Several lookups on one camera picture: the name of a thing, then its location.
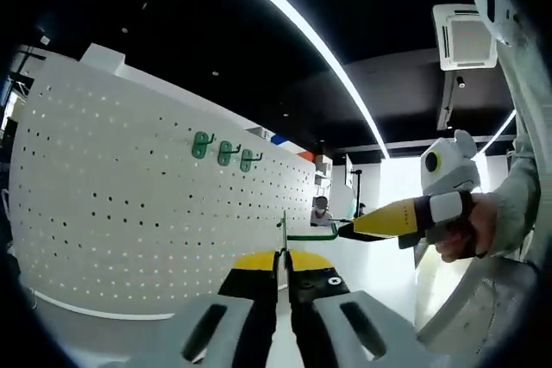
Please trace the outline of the person's right hand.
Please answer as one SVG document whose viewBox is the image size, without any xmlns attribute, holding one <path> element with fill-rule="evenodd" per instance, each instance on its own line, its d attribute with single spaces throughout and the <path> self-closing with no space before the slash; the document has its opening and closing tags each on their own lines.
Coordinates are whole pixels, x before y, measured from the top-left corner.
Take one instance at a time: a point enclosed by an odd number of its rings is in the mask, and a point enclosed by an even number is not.
<svg viewBox="0 0 552 368">
<path fill-rule="evenodd" d="M 468 218 L 446 224 L 446 237 L 435 244 L 445 263 L 485 257 L 496 234 L 499 197 L 494 192 L 472 195 L 474 207 Z"/>
</svg>

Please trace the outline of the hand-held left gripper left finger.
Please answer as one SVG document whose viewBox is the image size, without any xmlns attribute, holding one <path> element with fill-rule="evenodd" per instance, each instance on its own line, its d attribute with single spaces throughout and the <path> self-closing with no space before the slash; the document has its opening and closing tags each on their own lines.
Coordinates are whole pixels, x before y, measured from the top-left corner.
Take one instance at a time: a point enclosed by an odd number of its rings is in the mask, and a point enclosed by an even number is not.
<svg viewBox="0 0 552 368">
<path fill-rule="evenodd" d="M 276 328 L 279 253 L 247 254 L 216 294 L 169 320 L 150 367 L 263 367 Z"/>
</svg>

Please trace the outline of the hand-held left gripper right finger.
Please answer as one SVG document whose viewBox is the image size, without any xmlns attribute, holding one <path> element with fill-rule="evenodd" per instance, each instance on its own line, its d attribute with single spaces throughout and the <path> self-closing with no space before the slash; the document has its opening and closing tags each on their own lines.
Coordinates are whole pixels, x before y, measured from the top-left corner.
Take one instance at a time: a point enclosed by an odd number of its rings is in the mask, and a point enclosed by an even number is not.
<svg viewBox="0 0 552 368">
<path fill-rule="evenodd" d="M 326 258 L 286 253 L 292 331 L 305 367 L 430 367 L 414 327 L 365 291 L 352 291 Z"/>
</svg>

